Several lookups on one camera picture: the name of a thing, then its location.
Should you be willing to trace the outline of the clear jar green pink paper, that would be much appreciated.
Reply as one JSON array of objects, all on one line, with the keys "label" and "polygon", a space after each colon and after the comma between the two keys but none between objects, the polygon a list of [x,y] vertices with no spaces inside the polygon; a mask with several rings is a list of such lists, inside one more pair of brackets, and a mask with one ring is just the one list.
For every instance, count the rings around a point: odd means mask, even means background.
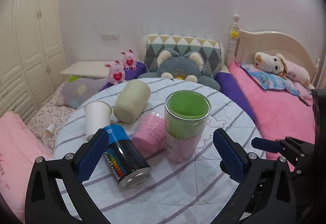
[{"label": "clear jar green pink paper", "polygon": [[202,136],[211,112],[210,101],[202,94],[181,90],[165,102],[165,148],[170,161],[189,161]]}]

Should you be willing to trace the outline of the pink fleece blanket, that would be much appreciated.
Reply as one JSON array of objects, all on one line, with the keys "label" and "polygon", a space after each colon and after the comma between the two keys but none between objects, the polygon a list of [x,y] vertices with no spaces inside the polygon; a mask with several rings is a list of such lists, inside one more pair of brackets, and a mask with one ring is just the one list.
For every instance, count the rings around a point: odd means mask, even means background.
[{"label": "pink fleece blanket", "polygon": [[228,70],[247,98],[262,138],[275,141],[290,136],[314,143],[315,123],[311,91],[298,82],[294,82],[294,85],[299,96],[285,90],[264,90],[240,64],[232,63]]}]

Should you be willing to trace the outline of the grey flower cushion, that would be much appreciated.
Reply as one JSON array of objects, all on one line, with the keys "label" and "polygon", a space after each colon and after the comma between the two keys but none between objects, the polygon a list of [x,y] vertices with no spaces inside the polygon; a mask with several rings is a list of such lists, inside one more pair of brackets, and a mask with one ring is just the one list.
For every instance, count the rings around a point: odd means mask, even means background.
[{"label": "grey flower cushion", "polygon": [[107,79],[71,76],[62,85],[56,104],[77,109],[86,100],[97,94],[107,83]]}]

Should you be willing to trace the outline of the pink quilt left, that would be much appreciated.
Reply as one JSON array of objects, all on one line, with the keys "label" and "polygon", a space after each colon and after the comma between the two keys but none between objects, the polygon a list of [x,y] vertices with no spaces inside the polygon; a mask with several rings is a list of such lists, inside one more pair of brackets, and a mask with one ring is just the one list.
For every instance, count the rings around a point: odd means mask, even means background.
[{"label": "pink quilt left", "polygon": [[9,111],[0,118],[1,195],[13,213],[25,221],[25,197],[37,157],[52,159],[52,153],[27,128],[19,115]]}]

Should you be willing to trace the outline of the cream wooden bed headboard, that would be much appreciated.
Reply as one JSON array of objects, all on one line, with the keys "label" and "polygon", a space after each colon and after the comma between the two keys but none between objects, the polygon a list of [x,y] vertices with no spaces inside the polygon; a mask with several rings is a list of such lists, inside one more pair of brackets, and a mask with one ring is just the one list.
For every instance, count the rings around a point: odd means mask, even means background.
[{"label": "cream wooden bed headboard", "polygon": [[314,63],[303,45],[294,37],[278,31],[257,31],[249,32],[240,29],[239,15],[233,15],[231,30],[239,32],[238,38],[229,38],[229,45],[224,49],[224,64],[229,66],[233,62],[254,63],[254,54],[264,52],[269,55],[280,53],[289,61],[305,68],[311,78],[313,86],[318,83],[318,71],[320,59]]}]

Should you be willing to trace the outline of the blue cartoon pillow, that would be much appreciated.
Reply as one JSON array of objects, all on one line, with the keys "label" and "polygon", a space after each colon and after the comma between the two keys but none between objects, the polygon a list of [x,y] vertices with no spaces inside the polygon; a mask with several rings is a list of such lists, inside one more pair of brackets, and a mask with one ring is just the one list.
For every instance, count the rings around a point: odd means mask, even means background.
[{"label": "blue cartoon pillow", "polygon": [[258,70],[253,64],[242,63],[241,67],[264,90],[285,90],[294,96],[299,96],[299,91],[291,80]]}]

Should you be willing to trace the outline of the pale green ceramic cup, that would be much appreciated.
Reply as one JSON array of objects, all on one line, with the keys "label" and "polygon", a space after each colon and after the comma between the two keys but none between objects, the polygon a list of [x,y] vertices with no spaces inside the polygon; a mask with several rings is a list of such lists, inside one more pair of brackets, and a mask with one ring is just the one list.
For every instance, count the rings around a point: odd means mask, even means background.
[{"label": "pale green ceramic cup", "polygon": [[114,115],[123,123],[133,123],[145,109],[150,95],[151,90],[143,81],[128,81],[117,98]]}]

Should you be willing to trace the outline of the clear cup pink paper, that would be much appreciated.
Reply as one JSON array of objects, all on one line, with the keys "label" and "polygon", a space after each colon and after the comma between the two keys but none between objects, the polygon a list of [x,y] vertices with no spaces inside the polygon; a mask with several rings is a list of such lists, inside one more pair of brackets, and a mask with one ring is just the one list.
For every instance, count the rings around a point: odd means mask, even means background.
[{"label": "clear cup pink paper", "polygon": [[141,116],[131,140],[141,155],[146,158],[163,149],[164,134],[164,117],[151,111]]}]

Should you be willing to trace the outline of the pink pig plush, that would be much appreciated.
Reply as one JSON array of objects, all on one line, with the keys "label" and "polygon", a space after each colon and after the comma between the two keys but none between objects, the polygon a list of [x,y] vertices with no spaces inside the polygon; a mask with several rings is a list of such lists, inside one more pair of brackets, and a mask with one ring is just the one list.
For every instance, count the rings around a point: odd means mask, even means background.
[{"label": "pink pig plush", "polygon": [[126,81],[126,73],[119,60],[115,60],[113,64],[105,64],[105,67],[109,68],[108,83],[117,85]]},{"label": "pink pig plush", "polygon": [[122,66],[126,71],[128,70],[136,70],[137,69],[137,59],[132,49],[128,49],[128,51],[122,51],[121,54],[124,56],[122,60]]}]

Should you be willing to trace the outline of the grey cat plush cushion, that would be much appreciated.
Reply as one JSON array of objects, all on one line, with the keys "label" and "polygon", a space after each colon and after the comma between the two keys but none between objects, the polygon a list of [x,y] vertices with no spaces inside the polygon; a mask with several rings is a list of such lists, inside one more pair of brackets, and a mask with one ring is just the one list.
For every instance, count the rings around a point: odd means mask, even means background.
[{"label": "grey cat plush cushion", "polygon": [[164,49],[156,60],[155,72],[146,72],[140,78],[165,78],[174,81],[199,83],[220,91],[220,85],[214,79],[203,74],[204,60],[198,52],[188,52],[184,56],[173,49]]}]

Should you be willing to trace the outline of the heart patterned sheet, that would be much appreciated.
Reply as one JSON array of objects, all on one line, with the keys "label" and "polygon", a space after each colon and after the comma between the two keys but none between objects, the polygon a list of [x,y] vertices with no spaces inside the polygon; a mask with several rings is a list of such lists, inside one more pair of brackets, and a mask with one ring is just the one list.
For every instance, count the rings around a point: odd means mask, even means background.
[{"label": "heart patterned sheet", "polygon": [[[54,153],[58,133],[61,131],[72,113],[75,111],[74,108],[67,106],[57,106],[56,104],[58,94],[63,84],[58,87],[53,97],[48,102],[46,102],[27,123],[28,129],[51,153]],[[45,130],[50,124],[55,125],[53,138],[47,137],[45,134]]]}]

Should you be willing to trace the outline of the white paper cup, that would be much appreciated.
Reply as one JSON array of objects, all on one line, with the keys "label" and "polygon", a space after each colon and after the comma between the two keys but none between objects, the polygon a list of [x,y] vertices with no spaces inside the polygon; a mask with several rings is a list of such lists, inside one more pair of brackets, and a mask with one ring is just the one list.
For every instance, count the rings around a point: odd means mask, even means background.
[{"label": "white paper cup", "polygon": [[111,114],[112,109],[106,102],[96,100],[85,105],[87,141],[89,141],[100,128],[110,125]]}]

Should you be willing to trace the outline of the black blue can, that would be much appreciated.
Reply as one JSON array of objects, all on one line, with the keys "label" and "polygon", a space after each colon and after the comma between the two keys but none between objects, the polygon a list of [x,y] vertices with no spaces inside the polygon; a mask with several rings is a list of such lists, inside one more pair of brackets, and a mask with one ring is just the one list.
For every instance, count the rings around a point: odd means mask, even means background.
[{"label": "black blue can", "polygon": [[151,166],[142,156],[122,126],[109,125],[105,158],[119,186],[133,188],[149,179]]}]

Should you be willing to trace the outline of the yellow star sticker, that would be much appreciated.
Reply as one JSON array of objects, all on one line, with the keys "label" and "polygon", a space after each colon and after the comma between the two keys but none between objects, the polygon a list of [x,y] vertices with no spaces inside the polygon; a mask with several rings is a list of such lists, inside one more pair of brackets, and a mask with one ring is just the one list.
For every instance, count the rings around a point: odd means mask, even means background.
[{"label": "yellow star sticker", "polygon": [[236,30],[231,30],[231,31],[230,31],[230,36],[231,36],[231,38],[233,38],[233,39],[237,39],[237,38],[238,38],[238,34],[239,34],[239,32],[236,31]]}]

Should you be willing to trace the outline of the white bedside table top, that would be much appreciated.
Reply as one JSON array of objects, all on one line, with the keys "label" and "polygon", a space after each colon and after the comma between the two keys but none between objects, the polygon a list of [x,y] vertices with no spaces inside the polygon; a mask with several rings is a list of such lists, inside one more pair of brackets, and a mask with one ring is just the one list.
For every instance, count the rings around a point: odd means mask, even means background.
[{"label": "white bedside table top", "polygon": [[109,74],[109,68],[105,66],[106,64],[114,64],[114,61],[80,61],[69,66],[60,74],[103,79],[107,78]]}]

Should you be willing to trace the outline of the small paper tube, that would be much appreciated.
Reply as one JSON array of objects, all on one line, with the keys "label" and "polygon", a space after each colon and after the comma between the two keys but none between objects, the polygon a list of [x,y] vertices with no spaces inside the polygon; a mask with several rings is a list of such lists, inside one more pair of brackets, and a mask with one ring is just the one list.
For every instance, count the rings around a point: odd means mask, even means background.
[{"label": "small paper tube", "polygon": [[53,138],[54,136],[54,130],[55,130],[55,125],[54,124],[50,124],[46,130],[45,130],[45,134],[47,137]]}]

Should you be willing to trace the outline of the white wall socket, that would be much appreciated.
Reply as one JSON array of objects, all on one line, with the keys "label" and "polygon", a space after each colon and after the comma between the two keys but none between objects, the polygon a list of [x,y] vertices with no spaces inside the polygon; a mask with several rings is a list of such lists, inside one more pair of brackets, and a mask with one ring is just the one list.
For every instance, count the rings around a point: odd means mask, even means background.
[{"label": "white wall socket", "polygon": [[118,41],[119,34],[118,33],[111,33],[111,34],[103,34],[102,35],[103,41]]}]

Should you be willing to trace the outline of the triangle patterned quilt cover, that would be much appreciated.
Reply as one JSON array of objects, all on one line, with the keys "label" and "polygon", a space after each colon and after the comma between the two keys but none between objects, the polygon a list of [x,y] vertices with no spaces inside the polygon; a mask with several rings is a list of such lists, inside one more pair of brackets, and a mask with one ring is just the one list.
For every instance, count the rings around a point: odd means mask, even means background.
[{"label": "triangle patterned quilt cover", "polygon": [[224,67],[223,45],[215,40],[150,34],[144,37],[144,48],[142,50],[147,71],[156,71],[157,58],[164,49],[172,49],[181,56],[189,52],[198,52],[204,62],[203,73],[208,77],[214,78]]}]

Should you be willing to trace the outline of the cream dog plush toy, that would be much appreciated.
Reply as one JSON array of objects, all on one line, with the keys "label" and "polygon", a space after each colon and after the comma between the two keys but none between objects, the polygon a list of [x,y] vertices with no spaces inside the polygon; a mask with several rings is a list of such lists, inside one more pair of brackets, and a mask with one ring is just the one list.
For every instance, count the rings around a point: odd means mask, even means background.
[{"label": "cream dog plush toy", "polygon": [[287,79],[287,66],[282,58],[263,52],[257,52],[254,55],[254,62],[256,68],[259,70]]}]

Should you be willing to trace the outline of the purple blanket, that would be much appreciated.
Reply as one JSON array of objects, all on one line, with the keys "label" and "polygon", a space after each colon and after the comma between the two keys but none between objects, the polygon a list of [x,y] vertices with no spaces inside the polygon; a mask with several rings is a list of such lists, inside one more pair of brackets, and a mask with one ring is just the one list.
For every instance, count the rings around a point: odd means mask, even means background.
[{"label": "purple blanket", "polygon": [[255,114],[234,77],[229,73],[218,72],[214,80],[220,84],[220,91],[241,107],[252,121],[255,122]]}]

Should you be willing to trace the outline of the cream built-in wardrobe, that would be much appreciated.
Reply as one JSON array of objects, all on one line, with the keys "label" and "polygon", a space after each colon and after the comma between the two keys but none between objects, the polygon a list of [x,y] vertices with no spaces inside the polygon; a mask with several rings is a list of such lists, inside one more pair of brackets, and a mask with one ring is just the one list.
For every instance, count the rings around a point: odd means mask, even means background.
[{"label": "cream built-in wardrobe", "polygon": [[1,0],[1,114],[28,122],[65,81],[65,68],[59,0]]}]

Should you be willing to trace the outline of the pink pig plush rear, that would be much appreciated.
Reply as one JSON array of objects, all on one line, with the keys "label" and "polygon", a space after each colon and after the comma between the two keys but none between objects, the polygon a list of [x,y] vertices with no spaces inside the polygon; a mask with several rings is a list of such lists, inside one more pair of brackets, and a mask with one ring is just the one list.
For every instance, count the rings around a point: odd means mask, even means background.
[{"label": "pink pig plush rear", "polygon": [[137,59],[132,49],[128,49],[128,51],[122,51],[121,54],[124,56],[122,60],[122,66],[126,71],[128,70],[136,70],[137,69]]}]

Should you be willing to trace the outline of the pink pig plush front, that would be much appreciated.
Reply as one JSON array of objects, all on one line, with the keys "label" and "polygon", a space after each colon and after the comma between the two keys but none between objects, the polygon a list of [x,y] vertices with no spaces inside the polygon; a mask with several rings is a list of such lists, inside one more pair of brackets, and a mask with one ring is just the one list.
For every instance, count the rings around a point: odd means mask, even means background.
[{"label": "pink pig plush front", "polygon": [[126,73],[119,60],[115,60],[113,64],[105,64],[105,67],[109,68],[108,83],[117,85],[126,81]]}]

